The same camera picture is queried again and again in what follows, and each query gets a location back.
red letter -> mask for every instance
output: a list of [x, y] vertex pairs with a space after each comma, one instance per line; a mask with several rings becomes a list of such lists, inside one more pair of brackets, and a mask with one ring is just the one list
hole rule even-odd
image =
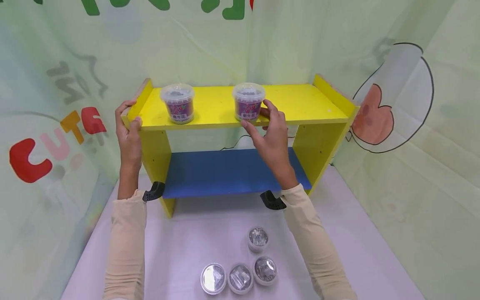
[[52, 170], [52, 162], [45, 159], [38, 165], [32, 165], [28, 161], [30, 153], [35, 147], [33, 139], [24, 139], [10, 148], [10, 164], [17, 176], [27, 182], [33, 183], [47, 175]]
[[100, 119], [100, 114], [95, 107], [88, 107], [82, 109], [82, 123], [84, 124], [85, 131], [89, 134], [107, 132], [107, 129], [105, 128], [102, 120]]
[[73, 135], [81, 145], [84, 142], [84, 136], [77, 126], [78, 122], [80, 122], [80, 116], [78, 115], [78, 112], [74, 110], [60, 122], [60, 125], [66, 133], [73, 131]]

long sleeve shirt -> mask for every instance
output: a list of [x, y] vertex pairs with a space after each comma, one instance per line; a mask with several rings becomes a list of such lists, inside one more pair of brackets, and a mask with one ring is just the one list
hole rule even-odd
[[[112, 233], [103, 300], [144, 300], [144, 192], [113, 202]], [[312, 279], [324, 300], [357, 300], [335, 247], [303, 186], [282, 191], [285, 220]]]

white table surface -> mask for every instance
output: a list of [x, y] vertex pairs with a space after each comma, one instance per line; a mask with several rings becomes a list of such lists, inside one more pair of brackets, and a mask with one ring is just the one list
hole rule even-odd
[[[149, 190], [147, 176], [140, 189]], [[111, 229], [112, 192], [62, 300], [101, 299]], [[314, 195], [314, 206], [335, 244], [359, 299], [423, 300], [373, 223], [334, 167], [329, 167]], [[159, 201], [147, 204], [145, 230], [145, 300], [319, 299], [282, 212], [263, 205], [258, 194], [177, 200], [174, 217], [166, 219]], [[226, 269], [236, 262], [253, 264], [258, 254], [247, 246], [247, 232], [262, 226], [270, 244], [262, 253], [278, 266], [271, 287], [254, 285], [246, 295], [226, 286], [217, 296], [200, 286], [202, 269], [212, 262]]]

yellow shelf top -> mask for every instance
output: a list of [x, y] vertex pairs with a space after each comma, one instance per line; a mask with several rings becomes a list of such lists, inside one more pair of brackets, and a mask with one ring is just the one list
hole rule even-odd
[[[160, 99], [160, 88], [153, 88], [149, 80], [145, 81], [144, 85], [144, 90], [139, 91], [137, 98], [136, 106], [140, 105], [140, 107], [132, 108], [128, 114], [130, 120], [135, 118], [136, 114], [142, 118], [142, 130], [240, 126], [240, 122], [235, 118], [233, 86], [194, 87], [194, 119], [190, 123], [178, 125], [170, 121], [165, 103]], [[264, 85], [263, 87], [267, 99], [272, 101], [278, 110], [285, 113], [288, 125], [348, 122], [349, 116], [311, 84]], [[268, 119], [264, 117], [260, 117], [255, 123], [255, 126], [266, 125], [268, 125]]]

round container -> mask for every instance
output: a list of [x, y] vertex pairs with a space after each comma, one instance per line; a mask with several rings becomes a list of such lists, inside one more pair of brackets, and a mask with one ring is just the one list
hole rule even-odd
[[260, 115], [260, 106], [265, 100], [265, 89], [259, 84], [244, 83], [233, 88], [235, 116], [237, 120], [255, 122]]
[[200, 275], [200, 283], [205, 293], [209, 295], [221, 293], [227, 285], [225, 269], [220, 264], [207, 265]]
[[278, 270], [275, 262], [266, 256], [259, 257], [253, 264], [253, 277], [262, 286], [270, 286], [277, 281]]
[[228, 274], [228, 286], [238, 295], [248, 293], [253, 287], [253, 274], [246, 264], [236, 264]]
[[254, 227], [248, 232], [248, 248], [252, 252], [261, 253], [268, 245], [268, 235], [261, 227]]
[[167, 105], [173, 123], [186, 124], [193, 120], [194, 95], [193, 88], [188, 84], [171, 84], [160, 90], [160, 98]]

